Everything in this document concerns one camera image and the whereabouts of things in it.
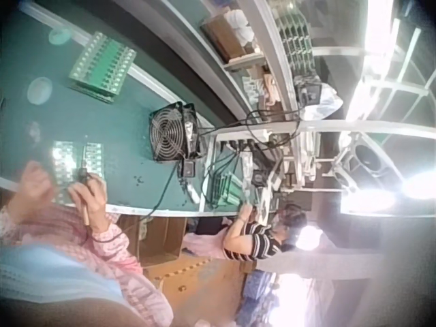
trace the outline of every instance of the black cooling fan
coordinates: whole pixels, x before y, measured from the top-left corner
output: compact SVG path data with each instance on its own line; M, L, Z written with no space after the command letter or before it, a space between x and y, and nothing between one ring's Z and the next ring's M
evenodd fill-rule
M200 153L198 121L192 104L170 104L150 115L150 143L156 161L195 159Z

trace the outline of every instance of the person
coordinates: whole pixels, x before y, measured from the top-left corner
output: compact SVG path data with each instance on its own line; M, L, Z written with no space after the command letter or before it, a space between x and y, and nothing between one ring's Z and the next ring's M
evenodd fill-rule
M188 233L183 248L200 257L257 261L293 249L295 238L307 225L305 212L293 203L278 210L270 226L256 223L256 215L250 204L244 204L233 223L224 220L229 227L216 235Z
M90 174L68 192L75 208L52 203L57 190L31 161L1 210L0 325L169 326L168 301L106 213L105 182Z

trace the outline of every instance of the green circuit board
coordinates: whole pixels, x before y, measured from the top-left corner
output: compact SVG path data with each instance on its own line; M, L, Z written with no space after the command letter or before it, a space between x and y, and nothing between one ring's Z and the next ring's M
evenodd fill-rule
M74 81L72 88L112 103L135 57L135 50L95 32L69 73Z

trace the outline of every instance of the workbench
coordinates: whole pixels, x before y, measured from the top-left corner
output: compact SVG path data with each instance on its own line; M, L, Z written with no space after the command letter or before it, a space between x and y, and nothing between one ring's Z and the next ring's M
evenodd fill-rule
M32 6L31 12L34 13L35 8L36 12L40 10L37 5ZM42 22L41 18L29 15L29 7L25 9L11 17L2 35L0 87L5 105L0 113L0 187L13 189L14 184L10 181L18 181L31 159L41 162L45 169L53 173L54 141L96 142L104 146L108 211L133 215L149 213L158 202L176 164L153 160L149 143L149 114L180 99L175 98L174 93L162 83L159 84L160 89L166 90L159 94L156 91L159 82L138 66L133 66L133 71L130 69L121 94L113 104L105 104L69 88L68 74L82 51L81 38L86 39L89 34L78 28L74 40L54 46L48 41L52 30L50 24L61 19L53 15L53 19ZM36 106L28 101L27 89L39 77L51 80L52 95L46 103ZM152 80L154 85L148 87L147 79L148 82ZM213 116L205 110L208 109L198 109L198 113L203 117ZM206 155L198 160L197 174L191 181L199 195L207 160ZM238 162L236 173L241 175L241 172ZM154 215L203 217L232 215L236 211L235 206L212 210L205 205L199 209L199 205L194 204L184 192L175 174Z

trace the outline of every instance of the pink shirt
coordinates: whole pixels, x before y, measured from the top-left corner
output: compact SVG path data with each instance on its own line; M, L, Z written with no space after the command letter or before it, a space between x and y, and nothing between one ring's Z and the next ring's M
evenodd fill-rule
M110 240L121 233L115 225L119 215L106 214L109 230L93 234L95 240ZM169 326L173 312L165 296L142 274L137 259L127 251L129 239L120 235L110 243L86 239L86 229L75 208L51 205L22 224L15 224L6 207L0 211L0 241L4 245L43 242L63 251L107 279L116 280L124 298L145 321L145 326Z

